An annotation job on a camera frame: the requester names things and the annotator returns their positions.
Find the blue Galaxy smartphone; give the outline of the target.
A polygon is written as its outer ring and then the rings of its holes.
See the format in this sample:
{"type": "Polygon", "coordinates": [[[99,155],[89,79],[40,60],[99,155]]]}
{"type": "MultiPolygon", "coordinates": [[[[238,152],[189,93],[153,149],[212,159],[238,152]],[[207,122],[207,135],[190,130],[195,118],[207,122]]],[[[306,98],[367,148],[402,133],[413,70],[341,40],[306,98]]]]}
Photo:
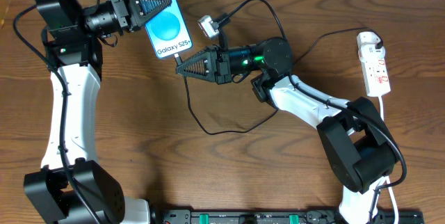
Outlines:
{"type": "Polygon", "coordinates": [[[154,52],[166,58],[193,46],[177,0],[163,9],[145,25],[154,52]]]}

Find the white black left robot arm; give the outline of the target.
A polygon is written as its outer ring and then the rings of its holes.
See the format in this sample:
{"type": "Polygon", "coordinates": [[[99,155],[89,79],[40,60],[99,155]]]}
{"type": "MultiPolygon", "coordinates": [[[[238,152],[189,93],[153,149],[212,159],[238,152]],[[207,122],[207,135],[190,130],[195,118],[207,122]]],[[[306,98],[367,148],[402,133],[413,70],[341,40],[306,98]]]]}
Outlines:
{"type": "Polygon", "coordinates": [[[54,102],[48,146],[24,192],[46,223],[162,223],[144,199],[124,195],[98,162],[95,113],[103,46],[133,33],[172,0],[34,0],[45,21],[40,58],[50,71],[54,102]]]}

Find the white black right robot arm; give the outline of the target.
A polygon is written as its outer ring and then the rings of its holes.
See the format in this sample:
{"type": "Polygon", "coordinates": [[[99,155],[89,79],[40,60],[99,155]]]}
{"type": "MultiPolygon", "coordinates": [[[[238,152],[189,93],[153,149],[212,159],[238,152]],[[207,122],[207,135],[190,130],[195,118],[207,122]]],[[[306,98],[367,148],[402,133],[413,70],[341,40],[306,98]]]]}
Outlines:
{"type": "Polygon", "coordinates": [[[396,163],[405,163],[403,155],[370,100],[351,102],[308,86],[292,73],[291,57],[290,45],[281,37],[232,48],[221,40],[184,61],[176,55],[176,73],[224,84],[236,75],[260,71],[251,81],[257,99],[317,130],[330,167],[343,184],[342,221],[373,223],[380,192],[391,186],[386,178],[396,163]]]}

